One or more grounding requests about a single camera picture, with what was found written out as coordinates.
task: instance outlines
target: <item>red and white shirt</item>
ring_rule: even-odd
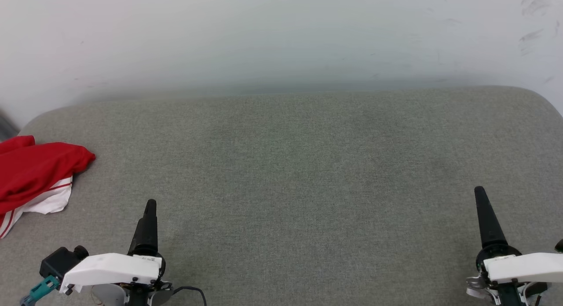
[[[68,204],[73,174],[96,156],[84,146],[35,145],[33,136],[0,142],[0,238],[24,212],[48,214]]]

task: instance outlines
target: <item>gray object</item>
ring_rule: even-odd
[[[91,292],[105,306],[125,304],[125,290],[116,284],[93,285]]]
[[[457,305],[480,250],[473,188],[509,243],[563,237],[563,120],[513,87],[241,96],[63,108],[21,134],[86,146],[68,207],[0,241],[0,304],[59,246],[127,252],[158,202],[165,280],[209,305]],[[542,298],[560,305],[555,284]],[[81,294],[47,305],[91,306]],[[181,292],[166,306],[202,305]]]
[[[18,130],[6,119],[0,115],[0,142],[8,140],[18,135]]]

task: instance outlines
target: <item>white wall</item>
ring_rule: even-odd
[[[0,109],[500,84],[563,112],[562,1],[0,0]]]

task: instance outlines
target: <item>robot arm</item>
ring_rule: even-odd
[[[476,260],[479,276],[467,278],[467,294],[489,298],[497,306],[529,306],[537,295],[537,306],[548,282],[563,282],[563,255],[521,254],[508,245],[482,186],[475,188],[475,201],[483,249]]]
[[[171,282],[161,280],[165,269],[166,261],[158,253],[157,203],[148,200],[126,255],[89,256],[82,246],[73,252],[59,248],[41,262],[40,275],[45,280],[20,305],[33,306],[53,290],[70,295],[92,286],[92,293],[106,306],[160,306],[185,288],[199,291],[206,306],[200,289],[182,286],[174,290]]]

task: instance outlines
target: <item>black cable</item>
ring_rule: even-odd
[[[158,277],[157,277],[157,283],[161,281],[161,278],[163,275],[165,275],[165,271],[166,271],[166,260],[165,258],[162,256],[162,254],[157,252],[157,258],[161,258],[162,262],[161,262],[161,269],[158,270]]]
[[[181,291],[181,290],[198,291],[199,294],[201,294],[201,298],[203,298],[203,306],[207,306],[207,300],[205,300],[205,295],[203,294],[203,290],[201,290],[199,288],[195,288],[193,286],[180,286],[179,288],[174,290],[173,295],[176,294],[177,292]]]

